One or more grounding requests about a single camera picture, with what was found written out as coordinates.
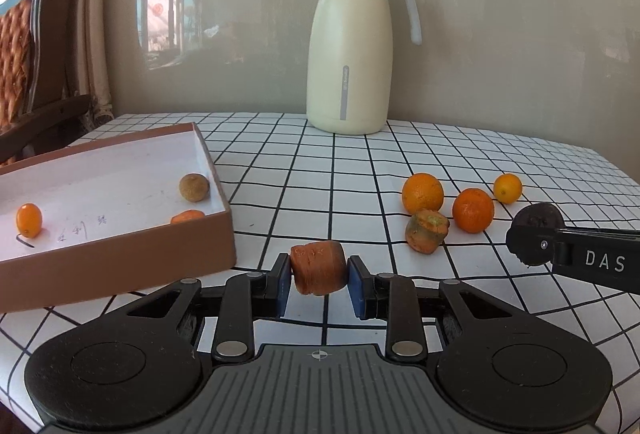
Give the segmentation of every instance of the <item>small orange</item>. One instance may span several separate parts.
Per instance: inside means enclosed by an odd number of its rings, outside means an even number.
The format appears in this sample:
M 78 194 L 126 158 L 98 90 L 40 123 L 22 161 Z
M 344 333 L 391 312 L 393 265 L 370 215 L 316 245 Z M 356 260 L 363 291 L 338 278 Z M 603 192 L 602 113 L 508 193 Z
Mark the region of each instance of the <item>small orange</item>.
M 204 212 L 200 210 L 185 210 L 178 215 L 174 215 L 171 218 L 171 224 L 183 223 L 184 221 L 191 221 L 193 219 L 199 219 L 204 217 Z
M 431 174 L 414 174 L 402 187 L 402 205 L 411 215 L 418 210 L 438 211 L 444 203 L 442 184 Z
M 501 203 L 510 205 L 522 195 L 522 181 L 515 174 L 503 174 L 494 182 L 494 195 Z
M 480 233 L 494 219 L 494 201 L 480 189 L 466 189 L 453 202 L 453 220 L 467 233 Z
M 15 226 L 20 235 L 27 239 L 37 237 L 42 230 L 42 212 L 33 203 L 27 203 L 18 208 L 15 213 Z

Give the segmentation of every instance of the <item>chair backrest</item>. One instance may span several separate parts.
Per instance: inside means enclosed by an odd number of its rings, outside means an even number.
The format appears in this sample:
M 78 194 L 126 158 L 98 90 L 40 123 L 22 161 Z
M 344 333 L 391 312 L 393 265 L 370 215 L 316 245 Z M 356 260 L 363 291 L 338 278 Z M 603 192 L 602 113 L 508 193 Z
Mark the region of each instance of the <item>chair backrest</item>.
M 6 0 L 0 4 L 0 132 L 20 114 L 70 94 L 67 74 L 74 0 Z
M 31 80 L 32 0 L 20 0 L 0 17 L 0 129 L 22 113 Z

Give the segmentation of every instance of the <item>white grid tablecloth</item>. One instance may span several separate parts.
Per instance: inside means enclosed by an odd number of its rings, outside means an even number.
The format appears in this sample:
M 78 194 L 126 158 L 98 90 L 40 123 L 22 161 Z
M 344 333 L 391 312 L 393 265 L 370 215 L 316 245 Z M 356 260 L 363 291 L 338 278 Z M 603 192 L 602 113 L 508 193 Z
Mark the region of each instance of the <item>white grid tablecloth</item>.
M 389 121 L 380 133 L 344 137 L 312 127 L 303 115 L 181 113 L 124 115 L 79 142 L 147 128 L 194 122 L 215 161 L 236 231 L 235 269 L 202 278 L 224 284 L 238 271 L 269 270 L 296 244 L 339 240 L 360 255 L 371 273 L 411 276 L 436 287 L 459 278 L 593 342 L 608 358 L 614 390 L 598 425 L 622 432 L 640 416 L 640 297 L 552 276 L 547 266 L 524 267 L 506 246 L 505 233 L 524 206 L 552 201 L 569 225 L 640 229 L 640 187 L 590 149 L 470 128 Z M 479 187 L 491 194 L 495 178 L 516 173 L 524 195 L 496 203 L 495 220 L 478 235 L 451 226 L 445 247 L 430 256 L 404 242 L 408 216 L 399 192 L 412 173 L 441 180 L 442 213 L 455 196 Z M 24 387 L 24 366 L 47 339 L 147 292 L 0 315 L 0 401 L 37 430 L 40 419 Z M 207 319 L 200 350 L 210 349 L 215 319 Z M 430 350 L 440 343 L 426 322 Z M 353 315 L 347 289 L 327 297 L 300 296 L 295 287 L 286 316 L 255 322 L 261 343 L 379 343 L 382 321 Z

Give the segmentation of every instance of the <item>chair armrest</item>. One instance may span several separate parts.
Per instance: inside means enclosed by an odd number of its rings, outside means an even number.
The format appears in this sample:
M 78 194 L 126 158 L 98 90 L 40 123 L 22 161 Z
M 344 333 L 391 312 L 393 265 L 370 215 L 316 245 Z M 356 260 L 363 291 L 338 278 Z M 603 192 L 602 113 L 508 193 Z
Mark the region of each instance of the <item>chair armrest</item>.
M 0 163 L 15 156 L 39 134 L 89 110 L 91 96 L 72 96 L 49 103 L 0 129 Z

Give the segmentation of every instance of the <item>metal rivet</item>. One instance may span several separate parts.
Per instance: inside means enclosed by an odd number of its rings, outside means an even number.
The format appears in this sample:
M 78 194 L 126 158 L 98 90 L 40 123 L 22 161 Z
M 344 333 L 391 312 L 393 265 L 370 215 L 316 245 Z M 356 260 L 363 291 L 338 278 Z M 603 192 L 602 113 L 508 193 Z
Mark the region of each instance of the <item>metal rivet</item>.
M 394 343 L 391 350 L 398 356 L 417 356 L 422 352 L 422 346 L 413 340 L 402 340 Z
M 226 342 L 220 342 L 216 347 L 218 354 L 222 356 L 240 356 L 246 353 L 247 346 L 244 342 L 238 342 L 237 340 L 228 340 Z

